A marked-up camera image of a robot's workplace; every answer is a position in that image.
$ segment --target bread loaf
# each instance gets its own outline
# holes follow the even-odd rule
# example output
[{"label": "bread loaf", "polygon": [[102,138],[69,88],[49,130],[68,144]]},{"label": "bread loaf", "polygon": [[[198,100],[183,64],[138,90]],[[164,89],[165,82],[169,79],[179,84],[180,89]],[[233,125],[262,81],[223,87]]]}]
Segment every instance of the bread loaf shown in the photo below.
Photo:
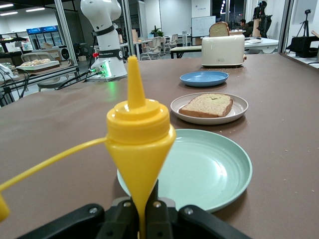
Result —
[{"label": "bread loaf", "polygon": [[228,115],[232,106],[233,100],[230,96],[208,93],[195,97],[178,112],[198,118],[219,118]]},{"label": "bread loaf", "polygon": [[224,21],[213,24],[209,29],[209,37],[229,36],[228,24]]}]

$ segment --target bread crust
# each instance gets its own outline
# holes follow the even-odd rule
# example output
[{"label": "bread crust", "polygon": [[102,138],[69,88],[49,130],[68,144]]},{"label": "bread crust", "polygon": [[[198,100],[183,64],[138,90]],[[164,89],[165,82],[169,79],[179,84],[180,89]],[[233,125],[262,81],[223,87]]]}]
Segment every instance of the bread crust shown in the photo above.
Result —
[{"label": "bread crust", "polygon": [[202,97],[204,95],[224,95],[224,96],[228,96],[225,94],[214,94],[214,93],[208,93],[208,94],[202,94],[200,96],[195,97],[194,99],[192,99],[186,106],[183,106],[181,109],[179,109],[179,113],[182,115],[186,115],[186,116],[191,116],[191,117],[197,117],[197,118],[220,118],[220,117],[225,117],[226,115],[228,115],[228,113],[230,112],[232,106],[233,106],[233,99],[230,97],[230,101],[229,104],[224,108],[223,112],[221,115],[219,115],[218,113],[207,113],[207,112],[203,112],[203,111],[196,111],[196,110],[186,110],[185,107],[194,104],[193,102],[196,101],[196,99],[198,99],[198,97]]}]

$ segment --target tripod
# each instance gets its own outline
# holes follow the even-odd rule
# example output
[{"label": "tripod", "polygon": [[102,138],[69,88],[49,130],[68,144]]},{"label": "tripod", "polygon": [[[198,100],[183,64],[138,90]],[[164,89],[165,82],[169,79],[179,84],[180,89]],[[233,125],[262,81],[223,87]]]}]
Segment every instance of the tripod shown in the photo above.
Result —
[{"label": "tripod", "polygon": [[306,12],[306,20],[301,22],[302,25],[301,25],[301,27],[300,27],[300,29],[298,31],[297,37],[298,37],[302,27],[304,27],[304,35],[303,35],[303,37],[305,37],[306,34],[307,34],[307,37],[309,37],[308,14],[309,14],[309,12]]}]

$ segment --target white toaster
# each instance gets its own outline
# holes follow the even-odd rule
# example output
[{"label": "white toaster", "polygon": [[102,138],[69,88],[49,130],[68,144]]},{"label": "white toaster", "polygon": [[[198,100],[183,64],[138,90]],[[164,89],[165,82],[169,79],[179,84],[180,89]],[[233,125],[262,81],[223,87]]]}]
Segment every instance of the white toaster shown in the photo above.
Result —
[{"label": "white toaster", "polygon": [[245,36],[230,35],[205,37],[202,41],[202,65],[240,66],[244,63]]}]

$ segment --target refrigerator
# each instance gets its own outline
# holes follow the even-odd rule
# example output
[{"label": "refrigerator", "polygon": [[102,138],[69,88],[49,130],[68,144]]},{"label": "refrigerator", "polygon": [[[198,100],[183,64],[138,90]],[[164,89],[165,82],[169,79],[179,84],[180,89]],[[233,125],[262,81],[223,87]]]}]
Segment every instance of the refrigerator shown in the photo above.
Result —
[{"label": "refrigerator", "polygon": [[63,45],[58,26],[42,27],[42,32],[47,43],[50,43],[53,46]]},{"label": "refrigerator", "polygon": [[45,42],[51,44],[52,46],[63,45],[58,26],[30,28],[26,31],[29,35],[34,50],[42,49],[42,45]]},{"label": "refrigerator", "polygon": [[30,42],[32,44],[32,48],[34,50],[39,50],[42,49],[42,44],[45,42],[44,41],[44,35],[42,33],[41,28],[31,28],[27,29],[26,32],[29,35]]}]

